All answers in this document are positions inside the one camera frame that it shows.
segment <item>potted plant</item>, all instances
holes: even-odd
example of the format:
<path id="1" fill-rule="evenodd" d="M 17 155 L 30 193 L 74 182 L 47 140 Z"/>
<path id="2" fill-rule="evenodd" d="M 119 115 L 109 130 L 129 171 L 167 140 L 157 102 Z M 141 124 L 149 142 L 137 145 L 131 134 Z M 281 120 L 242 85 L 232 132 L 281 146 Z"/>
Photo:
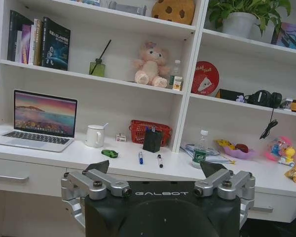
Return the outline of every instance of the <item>potted plant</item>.
<path id="1" fill-rule="evenodd" d="M 261 35 L 269 21 L 279 31 L 282 24 L 279 7 L 284 7 L 290 15 L 290 0 L 212 0 L 208 9 L 216 29 L 223 26 L 223 33 L 248 38 L 257 20 Z"/>

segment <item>pink toy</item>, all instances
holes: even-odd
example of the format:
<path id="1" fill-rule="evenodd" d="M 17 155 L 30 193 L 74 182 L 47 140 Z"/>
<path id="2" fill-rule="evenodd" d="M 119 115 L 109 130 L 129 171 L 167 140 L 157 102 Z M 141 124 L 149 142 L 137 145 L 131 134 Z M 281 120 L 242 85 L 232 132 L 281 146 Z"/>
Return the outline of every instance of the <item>pink toy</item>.
<path id="1" fill-rule="evenodd" d="M 290 139 L 285 136 L 280 136 L 267 145 L 267 151 L 264 152 L 264 156 L 270 160 L 278 161 L 281 157 L 286 155 L 285 151 L 290 146 L 292 146 Z"/>
<path id="2" fill-rule="evenodd" d="M 168 81 L 165 76 L 170 68 L 166 67 L 168 52 L 156 47 L 155 43 L 146 42 L 140 50 L 141 59 L 134 61 L 134 66 L 138 71 L 135 74 L 135 82 L 166 88 Z"/>

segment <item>red basket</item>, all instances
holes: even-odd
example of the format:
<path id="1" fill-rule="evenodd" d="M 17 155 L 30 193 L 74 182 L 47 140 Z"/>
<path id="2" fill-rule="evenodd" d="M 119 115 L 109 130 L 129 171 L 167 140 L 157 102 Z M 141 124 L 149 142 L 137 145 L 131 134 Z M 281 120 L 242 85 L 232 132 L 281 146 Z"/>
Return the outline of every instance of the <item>red basket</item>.
<path id="1" fill-rule="evenodd" d="M 167 125 L 154 122 L 132 120 L 131 125 L 129 126 L 129 130 L 131 130 L 132 133 L 132 142 L 143 144 L 146 127 L 152 129 L 153 126 L 155 127 L 156 131 L 162 132 L 161 146 L 164 147 L 171 137 L 172 129 Z"/>

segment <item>water bottle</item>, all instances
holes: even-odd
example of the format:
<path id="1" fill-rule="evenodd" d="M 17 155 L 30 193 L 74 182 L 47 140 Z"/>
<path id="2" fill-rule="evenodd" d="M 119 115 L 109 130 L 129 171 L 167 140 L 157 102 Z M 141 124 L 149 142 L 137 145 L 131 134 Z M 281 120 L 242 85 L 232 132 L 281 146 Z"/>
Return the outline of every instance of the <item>water bottle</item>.
<path id="1" fill-rule="evenodd" d="M 195 144 L 192 166 L 200 169 L 200 162 L 206 159 L 208 131 L 201 130 L 201 136 L 198 144 Z"/>
<path id="2" fill-rule="evenodd" d="M 174 78 L 175 77 L 180 77 L 181 76 L 181 69 L 180 69 L 180 60 L 176 60 L 174 62 L 174 67 L 172 69 L 171 75 L 170 75 L 170 81 L 169 81 L 169 88 L 172 89 L 173 83 L 174 83 Z"/>

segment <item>white desk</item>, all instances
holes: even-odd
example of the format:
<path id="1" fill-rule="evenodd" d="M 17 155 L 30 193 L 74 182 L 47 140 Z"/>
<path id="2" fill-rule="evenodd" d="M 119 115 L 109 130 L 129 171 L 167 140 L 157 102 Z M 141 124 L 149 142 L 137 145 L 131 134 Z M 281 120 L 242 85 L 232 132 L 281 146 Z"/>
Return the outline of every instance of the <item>white desk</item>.
<path id="1" fill-rule="evenodd" d="M 11 126 L 0 126 L 0 133 L 11 130 Z M 91 163 L 108 158 L 101 149 L 84 145 L 83 135 L 78 134 L 74 141 L 62 153 L 52 153 L 31 149 L 0 145 L 0 175 L 29 177 L 25 184 L 0 182 L 0 190 L 60 196 L 60 176 L 66 170 L 85 169 Z M 156 155 L 146 151 L 144 165 L 139 165 L 139 144 L 118 143 L 107 138 L 105 149 L 119 152 L 120 156 L 110 160 L 108 173 L 125 180 L 197 180 L 205 179 L 203 172 L 190 165 L 191 158 L 185 153 L 174 154 L 167 148 L 161 148 L 164 168 L 157 165 Z M 291 222 L 296 218 L 296 184 L 284 176 L 290 167 L 268 161 L 263 158 L 254 160 L 237 159 L 235 165 L 226 168 L 237 173 L 250 171 L 256 177 L 255 206 L 265 211 L 251 211 L 251 218 Z"/>

